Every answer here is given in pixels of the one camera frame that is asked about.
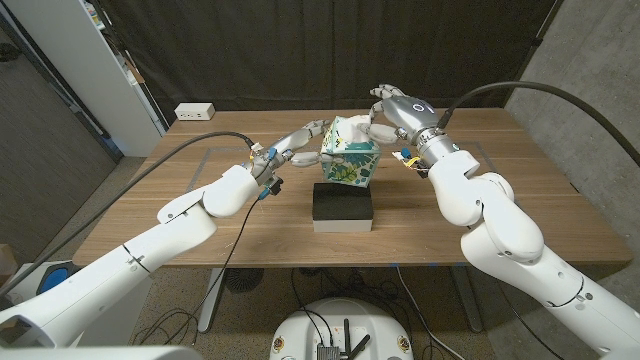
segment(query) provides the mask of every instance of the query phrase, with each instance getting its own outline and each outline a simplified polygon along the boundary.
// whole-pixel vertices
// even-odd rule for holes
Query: wire
[[[251,139],[249,139],[247,136],[245,136],[243,134],[240,134],[240,133],[236,133],[236,132],[230,132],[230,131],[216,131],[216,132],[211,132],[211,133],[207,133],[207,134],[202,134],[200,136],[196,136],[196,137],[194,137],[192,139],[189,139],[189,140],[185,141],[184,143],[178,145],[176,148],[174,148],[173,150],[168,152],[166,155],[161,157],[158,161],[153,163],[153,165],[149,166],[145,171],[140,173],[140,175],[136,176],[133,180],[131,180],[111,200],[109,200],[105,205],[103,205],[102,208],[100,208],[100,210],[98,210],[88,220],[86,220],[84,223],[82,223],[82,225],[80,225],[76,229],[76,231],[74,231],[71,235],[69,235],[62,242],[60,242],[59,244],[54,246],[52,249],[47,251],[44,255],[41,255],[25,271],[21,272],[10,283],[8,283],[4,287],[2,287],[0,289],[0,298],[2,298],[5,295],[7,295],[9,293],[9,291],[11,291],[11,289],[13,289],[16,285],[18,285],[22,280],[26,279],[27,276],[29,276],[35,269],[37,269],[40,265],[42,265],[45,261],[47,261],[47,259],[49,259],[53,254],[58,252],[58,250],[60,250],[63,246],[68,244],[71,240],[73,240],[73,238],[78,236],[78,234],[80,234],[80,232],[82,230],[86,229],[87,226],[89,226],[92,222],[94,222],[96,219],[98,219],[100,217],[100,215],[102,215],[103,212],[107,211],[107,209],[109,209],[109,207],[111,207],[111,205],[113,205],[116,201],[118,201],[118,199],[120,199],[122,197],[122,195],[124,195],[127,191],[129,191],[135,184],[137,184],[145,176],[149,175],[149,173],[151,173],[153,170],[155,170],[158,166],[160,166],[162,163],[167,161],[169,158],[171,158],[173,155],[175,155],[176,153],[178,153],[180,150],[184,149],[185,147],[187,147],[187,146],[189,146],[189,145],[191,145],[191,144],[193,144],[195,142],[198,142],[200,140],[204,140],[204,139],[208,139],[208,138],[216,137],[216,136],[235,136],[235,137],[238,137],[238,138],[241,138],[242,140],[244,140],[247,143],[247,145],[249,146],[249,148],[251,148],[251,146],[253,146],[253,141],[251,141]]]
[[[140,343],[138,345],[144,344],[144,342],[147,341],[147,339],[149,339],[149,337],[151,337],[151,335],[153,335],[157,330],[162,330],[162,332],[164,332],[165,335],[167,336],[167,339],[169,339],[170,338],[169,333],[167,333],[167,331],[164,328],[162,328],[162,324],[165,321],[167,321],[170,318],[172,318],[173,316],[175,316],[175,315],[187,315],[189,320],[194,320],[196,322],[196,327],[198,325],[198,319],[195,316],[193,316],[192,314],[190,314],[189,312],[187,312],[184,309],[173,308],[173,309],[171,309],[169,311],[166,311],[164,314],[162,314],[158,318],[158,320],[156,320],[156,322],[153,323],[153,325],[151,325],[148,328],[145,328],[143,330],[140,330],[138,333],[136,333],[136,335],[133,337],[132,344],[135,345],[135,342],[138,339],[138,336],[141,333],[145,332],[145,335],[142,337],[142,339],[140,340]],[[176,345],[182,343],[182,340],[184,340],[184,337],[187,335],[188,329],[189,329],[189,327],[187,327],[187,330],[185,330],[184,334],[182,335],[182,338],[180,339],[180,341],[178,341],[178,343]],[[197,335],[198,335],[198,332],[196,331],[196,333],[195,333],[195,335],[193,337],[192,344],[195,344]]]
[[[424,360],[424,352],[427,351],[427,349],[431,349],[431,351],[429,351],[429,359],[433,359],[433,349],[438,350],[438,352],[440,353],[440,357],[442,357],[442,359],[444,360],[444,354],[442,353],[442,350],[440,350],[440,348],[433,346],[432,344],[429,344],[427,346],[424,347],[424,350],[422,350],[422,357],[421,359]]]
[[[400,267],[396,266],[396,270],[398,271],[398,277],[400,278],[400,282],[402,283],[402,286],[404,287],[404,290],[407,292],[407,295],[409,295],[409,298],[411,299],[411,302],[413,303],[413,306],[418,311],[420,322],[422,322],[422,325],[424,326],[425,330],[427,330],[427,333],[429,333],[429,336],[431,336],[433,341],[437,342],[438,345],[442,346],[451,355],[455,356],[456,358],[458,358],[460,360],[465,360],[462,357],[462,355],[460,355],[457,352],[455,352],[452,348],[448,347],[445,343],[443,343],[442,341],[440,341],[440,339],[438,339],[435,335],[433,335],[433,333],[429,329],[429,326],[427,326],[427,321],[424,319],[424,316],[422,315],[422,312],[420,311],[420,308],[418,307],[418,303],[416,302],[416,299],[413,298],[413,295],[411,294],[411,291],[409,291],[409,287],[407,287],[407,284],[405,284],[404,279],[402,278],[402,274],[400,273]]]
[[[156,320],[156,322],[153,323],[153,325],[151,325],[149,327],[149,330],[147,330],[145,335],[142,337],[142,340],[140,340],[140,344],[139,345],[144,344],[144,342],[147,341],[147,339],[149,339],[149,337],[151,337],[151,335],[153,335],[153,333],[156,330],[162,329],[162,324],[164,324],[165,321],[171,319],[172,317],[174,317],[176,315],[187,315],[187,322],[190,322],[191,320],[194,320],[196,322],[196,327],[198,326],[198,318],[196,318],[193,314],[191,314],[191,313],[189,313],[186,310],[181,309],[181,308],[174,308],[174,309],[171,309],[171,310],[165,312],[164,314],[162,314],[162,316],[160,316],[158,318],[158,320]],[[189,327],[187,326],[187,330],[185,330],[184,335],[182,336],[180,341],[178,341],[178,344],[182,343],[182,340],[187,335],[188,329],[189,329]],[[197,336],[198,336],[198,332],[196,331],[194,336],[193,336],[193,341],[191,341],[192,345],[195,345]],[[165,344],[170,343],[171,340],[173,340],[173,338],[171,338],[169,336],[169,334],[167,334],[167,343],[165,343]]]
[[[580,108],[580,110],[587,113],[587,115],[591,116],[598,124],[600,124],[608,133],[613,137],[613,139],[624,149],[624,151],[633,159],[633,161],[640,167],[640,153],[636,150],[633,145],[627,140],[627,138],[622,135],[618,129],[611,124],[609,120],[607,120],[604,115],[602,115],[598,110],[596,110],[593,106],[587,104],[584,100],[562,90],[555,86],[540,84],[530,81],[504,81],[497,82],[493,84],[488,84],[484,86],[480,86],[479,88],[473,89],[468,93],[459,97],[453,105],[451,105],[442,115],[440,120],[438,121],[438,128],[444,129],[449,123],[449,119],[451,115],[453,115],[453,111],[460,106],[463,102],[472,98],[473,96],[495,89],[512,89],[512,88],[526,88],[526,89],[534,89],[540,90],[555,96],[558,96],[573,105]]]
[[[533,337],[538,340],[538,342],[540,344],[542,344],[542,346],[545,347],[545,349],[549,350],[549,352],[555,356],[556,358],[560,359],[560,360],[564,360],[564,358],[560,355],[558,355],[555,351],[553,351],[549,345],[547,345],[544,341],[542,341],[542,339],[540,339],[540,337],[538,337],[538,335],[536,335],[535,332],[533,332],[533,330],[531,330],[531,328],[529,327],[529,325],[527,325],[526,322],[524,322],[524,319],[520,316],[520,314],[518,313],[518,311],[513,307],[513,304],[511,303],[511,301],[509,300],[509,298],[507,297],[507,294],[504,292],[504,289],[502,288],[502,284],[496,280],[496,283],[498,284],[498,287],[500,288],[500,292],[502,293],[502,296],[504,297],[504,300],[507,302],[507,304],[509,304],[509,307],[511,308],[511,311],[513,311],[513,313],[516,315],[516,317],[518,318],[518,320],[520,320],[520,322],[522,323],[522,325],[524,325],[524,327],[529,331],[529,333],[531,335],[533,335]]]
[[[313,315],[315,315],[315,316],[319,317],[319,318],[320,318],[320,320],[322,320],[322,322],[324,322],[324,325],[327,327],[327,330],[329,330],[329,335],[330,335],[330,336],[329,336],[329,337],[330,337],[329,344],[330,344],[331,346],[333,346],[333,335],[331,335],[331,327],[329,326],[329,323],[327,322],[327,320],[325,320],[325,319],[324,319],[324,317],[322,317],[322,315],[318,314],[317,312],[315,312],[315,311],[313,311],[313,310],[309,310],[309,309],[304,309],[304,310],[303,310],[303,309],[300,309],[300,310],[296,310],[296,312],[298,312],[298,311],[300,311],[300,312],[303,312],[303,311],[304,311],[304,312],[306,312],[306,313],[312,313]]]
[[[207,300],[207,297],[209,296],[209,294],[211,293],[213,288],[218,283],[218,280],[220,280],[220,277],[224,273],[224,270],[227,268],[227,264],[229,264],[229,260],[231,260],[231,255],[233,255],[233,251],[236,249],[236,246],[238,245],[238,241],[240,240],[240,237],[242,236],[242,232],[244,231],[244,227],[245,227],[245,225],[247,225],[247,220],[249,220],[249,215],[251,215],[251,210],[253,210],[254,206],[256,206],[258,201],[260,201],[260,198],[256,199],[256,201],[254,201],[253,204],[251,204],[251,207],[249,208],[249,211],[247,211],[247,215],[244,217],[244,221],[242,222],[242,227],[240,227],[240,232],[238,233],[238,237],[236,238],[236,241],[233,243],[233,246],[231,247],[231,251],[229,252],[229,256],[227,256],[227,260],[224,261],[224,264],[222,265],[221,271],[218,273],[218,276],[216,276],[216,279],[213,281],[213,283],[209,287],[209,290],[207,290],[207,293],[204,295],[204,297],[202,298],[200,303],[198,303],[198,305],[191,312],[192,316],[195,317],[195,313],[204,304],[205,300]],[[182,331],[182,329],[189,324],[189,320],[190,320],[190,318],[187,319],[187,321],[185,321],[184,324],[182,324],[180,329],[178,329],[175,333],[173,333],[173,335],[171,335],[171,337],[169,337],[169,340],[167,340],[164,344],[165,345],[169,344],[171,342],[171,340],[173,340],[176,336],[178,336],[180,331]]]
[[[307,317],[309,317],[309,320],[311,320],[311,322],[313,323],[313,326],[316,328],[316,331],[318,332],[318,336],[320,336],[320,343],[322,344],[322,346],[324,346],[324,339],[322,338],[320,329],[318,329],[318,325],[316,325],[316,322],[313,321],[313,318],[311,318],[311,315],[309,315],[309,310],[307,310],[307,308],[304,307],[304,304],[302,303],[302,300],[300,300],[300,296],[298,295],[298,291],[296,290],[296,284],[293,281],[293,274],[295,270],[296,270],[295,268],[291,269],[291,288],[293,288],[293,293],[296,295],[296,300],[298,300],[298,305],[300,305],[300,307],[302,308],[302,311],[304,311],[305,314],[307,314]],[[331,337],[331,340],[329,340],[329,345],[333,346],[333,335],[331,335],[331,328],[329,328],[329,336]]]

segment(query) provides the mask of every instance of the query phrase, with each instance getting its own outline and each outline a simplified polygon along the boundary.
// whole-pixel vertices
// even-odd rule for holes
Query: floral tissue box
[[[371,123],[368,115],[336,117],[322,141],[323,154],[342,154],[344,162],[323,163],[327,181],[367,187],[380,160],[380,147],[358,130],[360,123]]]

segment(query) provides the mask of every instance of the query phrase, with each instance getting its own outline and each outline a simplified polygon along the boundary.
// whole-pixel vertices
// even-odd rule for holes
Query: dark backdrop
[[[379,83],[447,106],[514,79],[553,2],[101,0],[167,119],[180,102],[368,108]]]

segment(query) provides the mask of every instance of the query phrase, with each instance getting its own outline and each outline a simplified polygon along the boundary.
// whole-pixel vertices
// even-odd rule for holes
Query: wall outlet
[[[180,103],[174,112],[180,120],[210,120],[216,109],[212,103]]]

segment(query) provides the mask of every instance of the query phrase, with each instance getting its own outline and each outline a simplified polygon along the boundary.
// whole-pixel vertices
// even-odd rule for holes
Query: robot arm
[[[437,128],[428,104],[404,94],[381,97],[378,106],[398,126],[396,134],[417,147],[428,168],[443,216],[458,226],[477,224],[461,241],[473,266],[538,300],[601,356],[640,347],[640,314],[544,245],[502,176],[474,177],[478,162]]]
[[[29,330],[12,347],[71,346],[95,319],[150,273],[215,234],[214,218],[229,217],[252,197],[277,194],[282,180],[275,169],[311,137],[324,133],[325,122],[312,122],[278,140],[268,150],[257,144],[250,164],[234,165],[222,178],[184,194],[158,212],[159,225],[127,241],[53,289],[0,312],[0,329],[22,321]]]

